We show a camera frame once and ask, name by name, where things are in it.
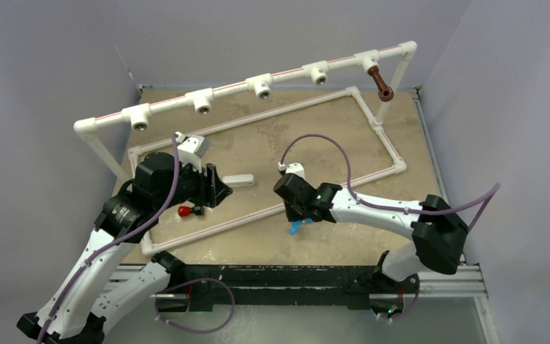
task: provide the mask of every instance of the blue object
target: blue object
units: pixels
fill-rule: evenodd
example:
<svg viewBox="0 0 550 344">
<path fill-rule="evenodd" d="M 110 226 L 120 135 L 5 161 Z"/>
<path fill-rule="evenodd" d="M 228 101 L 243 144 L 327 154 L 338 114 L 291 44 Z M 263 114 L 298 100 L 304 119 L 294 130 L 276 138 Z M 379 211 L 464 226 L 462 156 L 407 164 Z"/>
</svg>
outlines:
<svg viewBox="0 0 550 344">
<path fill-rule="evenodd" d="M 300 229 L 300 226 L 302 226 L 302 224 L 312 224 L 312 223 L 313 223 L 313 220 L 311 219 L 304 219 L 301 221 L 290 222 L 290 224 L 292 225 L 292 228 L 290 228 L 290 234 L 291 235 L 296 234 Z"/>
</svg>

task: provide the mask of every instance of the pvc pipe frame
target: pvc pipe frame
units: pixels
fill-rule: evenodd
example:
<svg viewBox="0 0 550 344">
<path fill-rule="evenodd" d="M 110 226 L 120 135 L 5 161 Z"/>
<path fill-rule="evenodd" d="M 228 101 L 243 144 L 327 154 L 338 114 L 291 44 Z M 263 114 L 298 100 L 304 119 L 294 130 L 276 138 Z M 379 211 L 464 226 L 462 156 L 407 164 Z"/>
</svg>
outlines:
<svg viewBox="0 0 550 344">
<path fill-rule="evenodd" d="M 219 125 L 214 125 L 208 128 L 204 128 L 201 130 L 197 130 L 196 132 L 193 132 L 192 134 L 195 135 L 209 135 L 213 133 L 218 133 L 220 131 L 232 129 L 239 127 L 241 125 L 253 123 L 259 120 L 263 120 L 266 118 L 274 117 L 277 115 L 282 115 L 284 113 L 289 113 L 291 111 L 299 110 L 302 108 L 307 108 L 312 105 L 316 105 L 322 102 L 327 102 L 330 100 L 335 100 L 341 97 L 353 97 L 357 104 L 362 109 L 362 112 L 366 116 L 368 123 L 370 123 L 370 126 L 376 133 L 377 137 L 380 139 L 380 142 L 384 145 L 384 147 L 387 149 L 387 152 L 391 156 L 391 159 L 393 159 L 393 165 L 389 168 L 385 168 L 384 170 L 377 171 L 371 174 L 368 174 L 363 177 L 356 178 L 352 180 L 351 185 L 352 186 L 359 186 L 362 184 L 369 183 L 371 181 L 375 181 L 380 178 L 384 178 L 386 176 L 390 176 L 392 174 L 401 173 L 406 170 L 407 165 L 404 162 L 403 158 L 400 156 L 400 154 L 395 150 L 395 147 L 393 147 L 393 144 L 391 143 L 391 140 L 387 137 L 385 134 L 385 131 L 383 130 L 381 125 L 375 124 L 375 116 L 372 114 L 372 111 L 362 98 L 362 95 L 360 91 L 357 89 L 357 87 L 348 87 L 344 90 L 340 90 L 337 92 L 329 93 L 327 95 L 322 95 L 320 97 L 315 97 L 308 100 L 303 100 L 301 102 L 296 102 L 294 104 L 285 105 L 282 107 L 278 107 L 277 109 L 264 111 L 262 113 L 257 113 L 255 115 L 246 116 L 243 118 L 239 118 L 237 120 L 231 120 L 226 123 L 222 123 Z M 144 154 L 156 149 L 168 147 L 171 144 L 171 139 L 169 140 L 162 140 L 155 143 L 150 143 L 148 145 L 142 145 L 142 146 L 136 146 L 133 148 L 130 148 L 128 151 L 128 157 L 130 159 L 130 163 L 132 165 L 132 171 L 135 169 L 136 165 L 138 164 L 138 156 L 140 154 Z M 276 206 L 271 206 L 269 208 L 262 209 L 260 211 L 256 211 L 251 214 L 247 214 L 242 217 L 238 217 L 237 219 L 232 219 L 230 221 L 223 222 L 221 224 L 217 224 L 212 227 L 208 227 L 205 229 L 201 229 L 199 231 L 196 231 L 191 234 L 186 234 L 183 236 L 180 236 L 178 238 L 174 238 L 171 240 L 167 240 L 166 242 L 161 242 L 158 244 L 155 244 L 152 242 L 150 238 L 150 231 L 147 231 L 144 235 L 143 239 L 140 241 L 140 249 L 142 253 L 147 257 L 152 257 L 154 254 L 165 251 L 167 249 L 172 249 L 174 247 L 179 247 L 184 244 L 188 244 L 190 242 L 194 242 L 199 239 L 203 239 L 209 236 L 212 236 L 217 233 L 221 233 L 224 231 L 227 231 L 229 229 L 233 229 L 236 227 L 239 227 L 241 225 L 247 224 L 252 221 L 257 221 L 259 219 L 281 213 L 285 210 L 283 204 L 278 204 Z"/>
<path fill-rule="evenodd" d="M 88 145 L 90 145 L 94 152 L 107 164 L 108 168 L 120 180 L 126 181 L 130 179 L 130 177 L 126 172 L 123 171 L 123 168 L 121 168 L 116 159 L 112 157 L 108 149 L 104 147 L 104 145 L 98 138 L 97 133 L 100 128 L 105 128 L 118 123 L 131 123 L 130 113 L 146 116 L 148 122 L 148 118 L 156 113 L 173 110 L 179 107 L 181 108 L 185 106 L 194 106 L 196 100 L 209 101 L 214 98 L 224 97 L 226 95 L 233 95 L 244 91 L 254 91 L 254 85 L 260 80 L 266 80 L 269 85 L 272 85 L 276 82 L 285 82 L 302 77 L 311 77 L 312 70 L 315 68 L 321 68 L 325 72 L 328 72 L 330 70 L 338 70 L 345 67 L 360 66 L 367 70 L 366 67 L 377 64 L 378 61 L 380 61 L 381 59 L 392 57 L 401 57 L 401 61 L 397 65 L 397 69 L 395 70 L 390 85 L 393 92 L 397 92 L 397 88 L 399 87 L 400 81 L 405 73 L 407 65 L 414 57 L 415 53 L 416 43 L 414 41 L 409 41 L 401 43 L 394 47 L 388 47 L 379 50 L 370 50 L 340 59 L 306 64 L 300 68 L 296 68 L 295 70 L 287 70 L 274 74 L 258 75 L 256 77 L 250 77 L 245 81 L 237 82 L 235 84 L 230 84 L 217 88 L 207 88 L 204 90 L 190 92 L 180 97 L 163 100 L 160 102 L 154 102 L 152 104 L 149 104 L 148 108 L 146 106 L 142 107 L 142 109 L 137 108 L 135 110 L 128 108 L 118 113 L 112 113 L 110 115 L 98 118 L 86 118 L 84 120 L 78 120 L 74 124 L 74 131 L 79 135 L 81 139 L 83 139 L 85 142 L 87 142 Z M 374 118 L 371 120 L 370 125 L 382 124 L 382 121 L 385 119 L 385 115 L 389 109 L 389 104 L 390 102 L 384 102 L 381 105 L 377 115 L 375 117 L 373 116 Z M 166 145 L 171 144 L 171 140 L 167 140 L 166 142 Z"/>
</svg>

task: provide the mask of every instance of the brown object hanging from pipe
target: brown object hanging from pipe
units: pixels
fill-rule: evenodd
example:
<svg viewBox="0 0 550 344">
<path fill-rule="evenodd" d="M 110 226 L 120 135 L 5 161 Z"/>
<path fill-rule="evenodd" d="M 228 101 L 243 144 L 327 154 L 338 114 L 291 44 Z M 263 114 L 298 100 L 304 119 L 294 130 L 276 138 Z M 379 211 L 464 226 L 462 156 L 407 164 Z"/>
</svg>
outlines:
<svg viewBox="0 0 550 344">
<path fill-rule="evenodd" d="M 387 83 L 382 79 L 380 73 L 378 72 L 378 67 L 374 66 L 368 70 L 368 75 L 374 79 L 376 82 L 376 87 L 378 87 L 378 97 L 383 102 L 390 102 L 393 99 L 393 90 Z"/>
</svg>

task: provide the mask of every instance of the wall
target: wall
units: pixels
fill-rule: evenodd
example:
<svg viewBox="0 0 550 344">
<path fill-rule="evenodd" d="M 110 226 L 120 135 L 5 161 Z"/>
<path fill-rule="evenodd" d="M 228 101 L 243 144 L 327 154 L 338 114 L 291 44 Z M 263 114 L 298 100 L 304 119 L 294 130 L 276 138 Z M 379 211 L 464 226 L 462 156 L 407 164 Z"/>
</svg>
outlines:
<svg viewBox="0 0 550 344">
<path fill-rule="evenodd" d="M 55 292 L 114 177 L 72 129 L 133 104 L 135 87 L 88 1 L 0 1 L 0 343 Z M 122 157 L 128 129 L 105 140 Z"/>
<path fill-rule="evenodd" d="M 423 109 L 453 203 L 502 183 L 467 257 L 503 342 L 550 343 L 550 1 L 472 0 Z"/>
<path fill-rule="evenodd" d="M 415 40 L 401 87 L 422 85 L 469 0 L 95 0 L 139 83 L 212 87 Z M 386 77 L 395 63 L 383 63 Z M 374 88 L 361 68 L 328 88 Z M 296 80 L 285 87 L 313 87 Z"/>
</svg>

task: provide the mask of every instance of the red bulb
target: red bulb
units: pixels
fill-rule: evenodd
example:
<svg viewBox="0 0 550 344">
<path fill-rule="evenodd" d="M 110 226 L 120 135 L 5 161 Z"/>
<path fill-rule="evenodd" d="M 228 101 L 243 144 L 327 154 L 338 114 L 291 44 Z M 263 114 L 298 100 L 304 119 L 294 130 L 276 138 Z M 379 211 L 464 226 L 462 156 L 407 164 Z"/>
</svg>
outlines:
<svg viewBox="0 0 550 344">
<path fill-rule="evenodd" d="M 180 217 L 187 217 L 190 215 L 190 208 L 187 206 L 179 206 L 178 207 L 178 215 Z"/>
</svg>

